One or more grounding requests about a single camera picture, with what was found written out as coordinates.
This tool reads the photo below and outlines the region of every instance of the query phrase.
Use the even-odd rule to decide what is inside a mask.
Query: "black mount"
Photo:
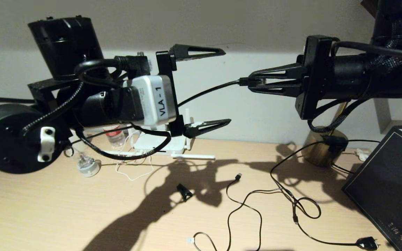
[[[223,56],[226,53],[222,49],[209,48],[209,47],[199,47],[190,45],[180,45],[175,44],[168,51],[158,51],[156,52],[156,59],[158,62],[159,75],[166,75],[170,78],[172,82],[172,92],[174,106],[178,107],[178,102],[176,98],[176,90],[174,88],[173,72],[177,70],[178,61],[187,61],[193,59],[203,59],[208,57]],[[188,138],[193,138],[199,136],[203,133],[215,130],[217,128],[223,127],[230,122],[230,119],[221,120],[220,124],[218,121],[206,121],[203,124],[205,126],[212,125],[209,128],[204,128],[198,130],[198,127],[191,127],[191,124],[184,125],[183,116],[179,114],[179,110],[176,109],[177,118],[175,121],[169,123],[168,130],[172,134],[172,137],[185,135]]]

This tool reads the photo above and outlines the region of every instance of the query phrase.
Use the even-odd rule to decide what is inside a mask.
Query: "wooden desk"
[[[109,148],[104,137],[94,142]],[[251,190],[274,189],[268,171],[289,152],[284,145],[197,139],[191,153],[215,154],[217,161],[182,162],[153,156],[155,173],[136,181],[115,173],[113,165],[103,165],[97,175],[85,178],[75,162],[64,156],[36,173],[0,172],[0,250],[190,251],[195,248],[186,240],[198,231],[208,233],[218,250],[225,250],[227,217],[238,206],[226,197],[225,187],[242,173],[239,183],[229,190],[231,197],[243,200]],[[112,162],[101,160],[103,164]],[[348,169],[358,163],[352,154],[343,154],[337,162]],[[121,167],[131,176],[148,170],[148,160],[141,166]],[[300,223],[313,237],[353,243],[373,236],[382,245],[379,250],[393,249],[340,190],[344,176],[304,163],[302,158],[287,161],[276,173],[294,195],[309,196],[320,203],[319,219],[299,213]],[[196,195],[176,204],[179,183],[194,189]],[[280,193],[254,194],[247,203],[263,216],[262,251],[359,250],[308,238],[292,222],[291,204]],[[305,206],[314,213],[312,205]],[[242,208],[231,217],[230,225],[231,250],[257,248],[257,213]],[[213,250],[204,236],[196,242],[203,251]]]

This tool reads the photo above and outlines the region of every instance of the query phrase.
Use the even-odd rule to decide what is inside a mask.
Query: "brass base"
[[[306,138],[304,146],[318,142],[318,141],[323,141],[321,135],[327,135],[325,134],[318,134],[315,132],[310,131],[308,134],[308,137]],[[342,132],[338,130],[334,130],[333,136],[338,136],[338,137],[343,137],[345,139],[348,139]],[[319,167],[331,167],[332,163],[334,163],[342,153],[342,151],[331,153],[328,151],[329,146],[326,145],[325,143],[319,143],[314,146],[310,146],[306,149],[303,149],[302,156],[304,159],[308,162],[310,162],[313,165],[319,166]]]

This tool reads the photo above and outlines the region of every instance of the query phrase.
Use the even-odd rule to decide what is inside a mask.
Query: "plastic bottle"
[[[103,127],[103,130],[104,131],[109,131],[109,130],[113,130],[113,129],[116,129],[116,128],[120,128],[120,126],[118,124],[110,125],[108,127]],[[108,141],[114,147],[123,146],[123,144],[125,143],[125,134],[123,133],[122,130],[115,131],[115,132],[110,132],[110,133],[105,133],[105,135],[107,136]]]

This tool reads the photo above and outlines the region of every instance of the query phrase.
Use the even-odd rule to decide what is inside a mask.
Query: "white label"
[[[169,111],[167,110],[167,102],[162,81],[158,83],[153,82],[153,95],[155,96],[156,112],[158,113],[158,120],[169,119]]]

